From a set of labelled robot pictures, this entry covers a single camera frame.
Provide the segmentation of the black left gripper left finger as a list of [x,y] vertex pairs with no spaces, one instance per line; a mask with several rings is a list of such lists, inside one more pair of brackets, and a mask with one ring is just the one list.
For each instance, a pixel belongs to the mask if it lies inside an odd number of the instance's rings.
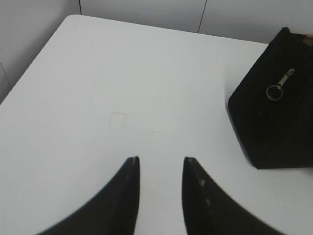
[[139,157],[129,157],[112,179],[69,217],[42,235],[133,235],[140,199]]

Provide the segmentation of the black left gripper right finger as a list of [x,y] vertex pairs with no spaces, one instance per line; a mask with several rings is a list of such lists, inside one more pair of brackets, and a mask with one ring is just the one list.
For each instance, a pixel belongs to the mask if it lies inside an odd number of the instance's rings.
[[182,210],[189,235],[278,235],[227,195],[196,158],[186,157]]

